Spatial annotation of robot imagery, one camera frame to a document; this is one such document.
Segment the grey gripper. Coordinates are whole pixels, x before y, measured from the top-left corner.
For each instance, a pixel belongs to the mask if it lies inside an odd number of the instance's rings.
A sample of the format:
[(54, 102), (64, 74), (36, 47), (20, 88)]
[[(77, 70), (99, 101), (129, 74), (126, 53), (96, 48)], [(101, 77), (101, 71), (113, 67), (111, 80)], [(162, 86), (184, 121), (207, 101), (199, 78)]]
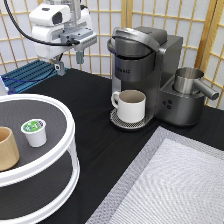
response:
[[(83, 64), (84, 49), (97, 42), (97, 35), (92, 29), (84, 27), (76, 30), (65, 30), (60, 35), (60, 40), (62, 43), (66, 43), (77, 51), (76, 62), (77, 64)], [(63, 62), (56, 63), (55, 69), (60, 76), (64, 75)]]

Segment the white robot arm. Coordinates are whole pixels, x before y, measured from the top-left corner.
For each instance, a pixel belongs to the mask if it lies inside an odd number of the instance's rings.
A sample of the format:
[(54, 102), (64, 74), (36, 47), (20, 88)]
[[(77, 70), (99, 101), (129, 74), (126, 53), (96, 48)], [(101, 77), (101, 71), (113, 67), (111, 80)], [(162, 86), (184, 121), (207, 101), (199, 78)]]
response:
[(84, 50), (97, 42), (89, 9), (81, 0), (43, 0), (29, 15), (39, 57), (53, 62), (60, 76), (65, 74), (61, 57), (74, 49), (76, 62), (84, 63)]

